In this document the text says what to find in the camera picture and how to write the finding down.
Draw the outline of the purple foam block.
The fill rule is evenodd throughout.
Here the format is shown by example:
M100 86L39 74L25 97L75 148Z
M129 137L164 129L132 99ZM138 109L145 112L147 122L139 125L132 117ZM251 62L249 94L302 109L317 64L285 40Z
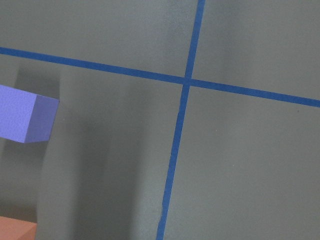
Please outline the purple foam block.
M0 86L0 136L18 143L50 139L59 100Z

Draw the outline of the orange foam block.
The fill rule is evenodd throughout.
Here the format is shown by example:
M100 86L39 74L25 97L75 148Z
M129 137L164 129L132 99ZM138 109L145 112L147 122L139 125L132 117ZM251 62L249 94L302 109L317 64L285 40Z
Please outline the orange foam block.
M0 217L1 240L34 240L37 224L34 222Z

